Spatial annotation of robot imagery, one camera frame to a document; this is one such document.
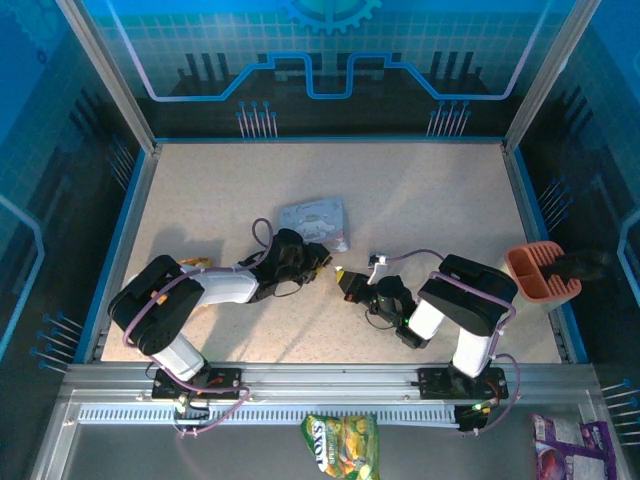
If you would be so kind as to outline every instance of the blue edge trim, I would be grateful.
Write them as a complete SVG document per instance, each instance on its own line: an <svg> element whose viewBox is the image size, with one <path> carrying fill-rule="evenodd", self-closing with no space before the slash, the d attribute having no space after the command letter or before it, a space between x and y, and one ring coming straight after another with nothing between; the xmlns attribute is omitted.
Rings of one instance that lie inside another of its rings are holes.
<svg viewBox="0 0 640 480"><path fill-rule="evenodd" d="M420 139L420 137L415 136L403 136L403 137L299 137L299 138L286 138L286 139L274 139L276 142L296 142L296 141L304 141L304 140L313 140L315 142L318 141L357 141L357 140L376 140L376 139L411 139L413 141ZM238 142L237 138L158 138L158 142L161 143L230 143L230 142ZM431 139L425 138L426 141L447 141L451 143L468 143L468 142L482 142L482 143L495 143L496 141L501 142L503 140L502 137L462 137L456 139ZM542 213L540 212L540 207L538 206L538 202L536 201L536 195L533 190L533 184L531 183L531 178L529 177L529 172L524 163L524 158L522 157L522 153L520 152L520 148L515 150L515 159L518 170L520 172L522 183L524 184L524 194L526 201L531 206L531 210L533 212L533 220L536 223L536 227L538 228L541 238L543 240L549 239L549 233L547 232L547 228L544 225L544 221L542 219ZM98 285L96 286L96 291L93 296L93 300L91 301L91 306L89 308L89 313L87 314L87 320L85 322L85 327L82 330L82 336L80 337L80 342L78 343L78 349L76 350L76 354L74 356L74 363L84 363L84 357L87 349L89 348L89 341L91 340L91 335L93 329L95 327L95 323L97 321L98 308L100 306L100 302L102 300L102 295L107 283L107 279L109 277L109 272L111 271L111 267L113 266L113 261L115 259L116 250L118 248L118 244L120 243L120 237L122 236L122 231L124 229L124 224L127 219L127 215L129 213L129 208L131 206L131 202L133 201L133 193L138 184L138 180L140 179L140 172L142 171L142 165L145 161L144 152L140 152L138 155L138 159L136 161L136 167L133 171L133 175L131 177L131 182L129 184L129 189L127 190L127 195L125 196L124 203L122 204L122 209L120 210L120 216L118 217L118 222L116 224L115 231L113 232L113 237L111 239L111 244L109 245L109 250L107 252L107 257L102 266L102 271L100 272L100 278L98 279ZM588 363L589 357L587 356L587 352L584 348L584 343L582 341L582 337L580 336L580 330L578 329L578 323L576 321L576 317L573 314L573 309L569 303L563 304L561 307L562 313L564 314L567 329L569 331L569 336L571 343L573 344L573 348L576 355L576 361L578 363Z"/></svg>
<svg viewBox="0 0 640 480"><path fill-rule="evenodd" d="M524 158L522 157L522 152L520 152L520 147L516 148L514 156L516 159L518 170L520 171L520 175L522 177L522 183L524 184L524 193L526 196L526 200L527 202L529 202L529 205L531 205L533 220L536 223L536 227L540 232L542 240L549 240L549 232L547 232L547 227L545 226L544 220L542 219L542 212L540 212L540 207L538 206L538 201L536 200L536 194L533 190L533 184L531 183L531 178L529 177L527 167L524 164ZM560 308L562 309L562 313L564 314L564 318L566 320L567 330L569 331L569 337L576 355L576 362L589 363L589 357L587 356L587 351L584 348L584 342L582 341L582 336L580 335L580 330L578 329L578 322L576 321L576 317L573 314L573 308L571 308L571 304L569 302L563 303Z"/></svg>
<svg viewBox="0 0 640 480"><path fill-rule="evenodd" d="M113 232L113 236L111 237L109 250L107 250L107 257L102 264L100 278L98 278L98 284L96 285L96 290L93 294L93 299L91 300L91 306L89 307L89 313L87 313L87 319L85 321L84 328L82 329L82 335L80 336L80 341L78 342L78 348L76 349L76 353L73 357L73 363L84 363L85 355L87 353L87 350L89 349L89 342L91 341L93 329L95 328L96 322L98 321L98 308L100 308L100 303L104 295L104 289L107 285L109 273L111 272L111 268L113 267L116 251L118 250L118 245L120 244L120 237L122 237L124 224L127 220L127 216L129 215L129 209L131 207L131 202L133 201L133 194L136 191L138 181L140 180L140 173L142 172L142 166L144 165L145 158L146 155L144 151L140 150L140 153L138 154L138 158L136 160L136 166L133 169L133 174L131 175L131 181L129 182L127 194L124 197L124 202L122 203L122 208L120 209L120 215L118 216L116 228Z"/></svg>

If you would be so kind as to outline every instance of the snack bag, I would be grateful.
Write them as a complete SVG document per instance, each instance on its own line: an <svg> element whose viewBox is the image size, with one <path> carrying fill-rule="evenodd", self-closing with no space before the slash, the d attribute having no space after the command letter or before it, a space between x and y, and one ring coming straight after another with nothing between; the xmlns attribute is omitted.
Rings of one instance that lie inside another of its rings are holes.
<svg viewBox="0 0 640 480"><path fill-rule="evenodd" d="M320 471L335 478L380 480L375 416L307 415L300 427Z"/></svg>
<svg viewBox="0 0 640 480"><path fill-rule="evenodd" d="M536 480L616 480L606 422L578 423L533 415Z"/></svg>

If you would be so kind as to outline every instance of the cable connector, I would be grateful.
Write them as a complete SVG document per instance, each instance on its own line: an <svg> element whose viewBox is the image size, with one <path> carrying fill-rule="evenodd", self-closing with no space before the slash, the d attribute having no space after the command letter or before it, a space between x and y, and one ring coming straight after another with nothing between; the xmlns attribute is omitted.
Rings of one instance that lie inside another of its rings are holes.
<svg viewBox="0 0 640 480"><path fill-rule="evenodd" d="M389 267L389 263L387 262L388 257L386 255L382 255L381 253L372 253L369 256L369 269L373 269L373 273L367 280L367 285L373 285L382 277L384 277L387 273L387 269Z"/></svg>

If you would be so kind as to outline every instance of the gear graphic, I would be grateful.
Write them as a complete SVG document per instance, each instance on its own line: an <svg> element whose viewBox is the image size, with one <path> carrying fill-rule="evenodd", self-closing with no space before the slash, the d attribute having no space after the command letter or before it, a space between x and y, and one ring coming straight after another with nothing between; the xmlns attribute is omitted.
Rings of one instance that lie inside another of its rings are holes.
<svg viewBox="0 0 640 480"><path fill-rule="evenodd" d="M382 6L381 0L281 0L289 18L301 27L311 27L313 33L324 30L331 35L336 30L360 27L360 20L370 19L371 11Z"/></svg>

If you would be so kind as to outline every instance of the black bracket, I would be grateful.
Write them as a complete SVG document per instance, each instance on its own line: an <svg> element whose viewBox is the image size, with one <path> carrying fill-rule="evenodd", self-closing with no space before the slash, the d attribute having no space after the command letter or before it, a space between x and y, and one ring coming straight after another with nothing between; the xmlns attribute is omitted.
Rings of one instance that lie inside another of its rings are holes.
<svg viewBox="0 0 640 480"><path fill-rule="evenodd" d="M485 368L474 379L452 367L419 368L417 373L418 381L412 385L420 389L421 400L491 400L496 391L501 400L509 398L501 368Z"/></svg>
<svg viewBox="0 0 640 480"><path fill-rule="evenodd" d="M202 388L231 388L242 385L242 370L239 368L209 368L204 377L198 379ZM151 398L154 400L176 400L182 394L187 394L199 400L237 400L240 392L202 393L198 394L176 384L162 369L156 371L153 381Z"/></svg>

